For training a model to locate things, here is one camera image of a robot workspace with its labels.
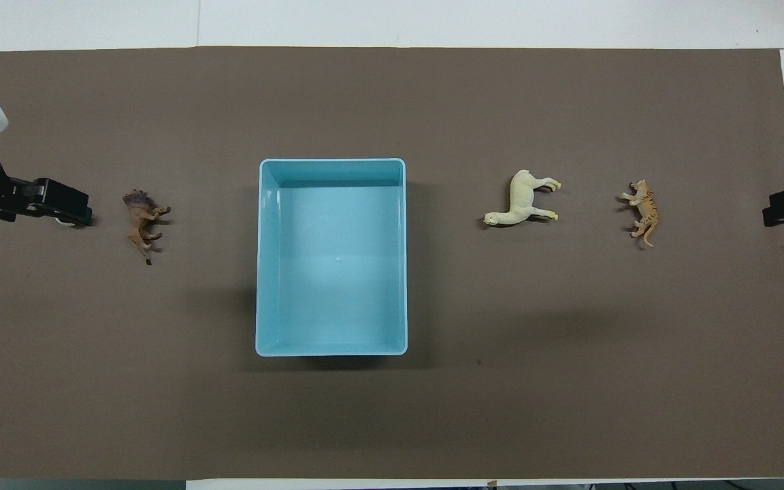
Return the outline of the brown table mat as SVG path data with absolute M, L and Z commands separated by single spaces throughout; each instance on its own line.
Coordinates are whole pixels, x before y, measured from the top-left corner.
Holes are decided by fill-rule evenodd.
M 96 216 L 0 220 L 0 478 L 784 477 L 776 50 L 0 52 L 0 105 Z M 408 350 L 259 356 L 259 165 L 389 157 Z M 558 219 L 485 225 L 521 169 Z

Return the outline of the orange tiger toy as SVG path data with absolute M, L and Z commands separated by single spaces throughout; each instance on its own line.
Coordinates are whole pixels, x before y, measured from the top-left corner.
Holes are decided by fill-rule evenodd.
M 627 201 L 628 205 L 637 209 L 640 219 L 634 221 L 634 228 L 630 232 L 632 238 L 640 238 L 648 247 L 653 247 L 649 237 L 660 221 L 660 214 L 657 211 L 654 192 L 645 180 L 632 181 L 629 183 L 634 193 L 622 193 L 619 199 Z

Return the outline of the light blue storage box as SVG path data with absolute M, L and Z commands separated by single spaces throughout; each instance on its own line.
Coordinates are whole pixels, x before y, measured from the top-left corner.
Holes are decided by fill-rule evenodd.
M 404 354 L 405 162 L 265 159 L 258 189 L 256 353 Z

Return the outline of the brown lion toy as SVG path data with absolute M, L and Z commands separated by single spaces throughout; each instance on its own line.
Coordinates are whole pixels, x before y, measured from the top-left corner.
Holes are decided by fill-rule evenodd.
M 152 265 L 150 251 L 153 249 L 154 242 L 164 233 L 151 233 L 149 227 L 156 225 L 159 218 L 169 214 L 171 207 L 159 207 L 142 189 L 131 189 L 122 196 L 122 201 L 129 215 L 127 238 L 143 256 L 144 263 L 150 266 Z

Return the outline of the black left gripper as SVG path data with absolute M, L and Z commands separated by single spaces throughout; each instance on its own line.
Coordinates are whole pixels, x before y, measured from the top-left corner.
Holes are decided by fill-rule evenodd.
M 93 224 L 93 209 L 89 195 L 75 187 L 50 178 L 32 181 L 12 178 L 13 190 L 8 195 L 8 211 L 30 217 L 52 217 L 60 223 L 89 227 Z

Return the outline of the cream llama toy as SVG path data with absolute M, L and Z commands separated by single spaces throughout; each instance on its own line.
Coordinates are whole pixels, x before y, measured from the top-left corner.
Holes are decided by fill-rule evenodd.
M 557 213 L 548 209 L 536 208 L 534 205 L 535 191 L 541 187 L 548 187 L 550 192 L 554 192 L 562 187 L 562 183 L 553 178 L 538 179 L 528 169 L 517 171 L 510 181 L 508 210 L 504 213 L 483 214 L 482 222 L 490 227 L 513 226 L 533 216 L 556 221 L 558 219 Z

